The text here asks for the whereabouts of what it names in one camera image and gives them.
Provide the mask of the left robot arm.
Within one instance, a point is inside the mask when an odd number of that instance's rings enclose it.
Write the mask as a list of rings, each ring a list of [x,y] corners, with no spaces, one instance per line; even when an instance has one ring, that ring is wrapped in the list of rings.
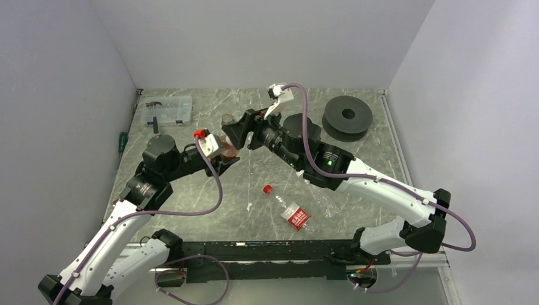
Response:
[[[171,183],[200,170],[218,179],[228,164],[222,160],[225,143],[207,130],[178,150],[169,135],[153,137],[142,162],[126,183],[113,211],[84,250],[58,275],[46,275],[38,285],[50,304],[112,304],[150,269],[182,260],[182,239],[160,229],[146,245],[124,259],[119,256],[132,237],[173,193]]]

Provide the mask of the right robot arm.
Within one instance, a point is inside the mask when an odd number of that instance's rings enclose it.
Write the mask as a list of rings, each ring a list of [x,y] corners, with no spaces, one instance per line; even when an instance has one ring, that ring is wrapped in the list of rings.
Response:
[[[435,254],[446,232],[446,212],[451,195],[415,189],[366,165],[338,146],[321,140],[322,129],[302,114],[266,117],[263,109],[245,111],[239,120],[222,117],[222,130],[235,149],[266,147],[303,179],[321,189],[366,198],[391,210],[397,218],[376,227],[356,230],[350,247],[352,259],[365,264],[374,255],[399,247]]]

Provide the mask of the gold red tea bottle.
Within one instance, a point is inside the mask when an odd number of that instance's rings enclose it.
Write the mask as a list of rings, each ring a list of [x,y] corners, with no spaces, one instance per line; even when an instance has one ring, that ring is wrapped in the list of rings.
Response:
[[[219,137],[219,140],[221,141],[223,150],[221,151],[221,156],[223,158],[235,158],[238,155],[238,150],[235,149],[235,147],[229,143],[228,137],[226,135],[221,135]]]

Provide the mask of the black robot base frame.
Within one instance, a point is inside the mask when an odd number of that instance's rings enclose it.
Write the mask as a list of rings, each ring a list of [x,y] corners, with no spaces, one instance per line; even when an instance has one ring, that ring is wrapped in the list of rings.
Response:
[[[337,240],[185,241],[161,266],[183,271],[187,283],[215,280],[324,278],[346,280],[356,269],[387,266],[386,253],[374,257]]]

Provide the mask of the clear bottle red label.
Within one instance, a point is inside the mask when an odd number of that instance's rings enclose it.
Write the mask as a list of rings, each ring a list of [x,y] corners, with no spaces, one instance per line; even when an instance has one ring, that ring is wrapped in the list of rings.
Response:
[[[296,231],[303,231],[311,236],[318,232],[311,215],[288,195],[269,184],[263,187],[263,192],[281,208],[281,217]]]

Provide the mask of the ribbed coffee latte bottle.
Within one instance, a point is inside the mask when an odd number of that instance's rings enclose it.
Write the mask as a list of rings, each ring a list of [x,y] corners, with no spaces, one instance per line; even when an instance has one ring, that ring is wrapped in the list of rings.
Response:
[[[222,126],[230,125],[230,124],[233,124],[234,122],[235,122],[235,118],[232,114],[224,114],[221,118]]]

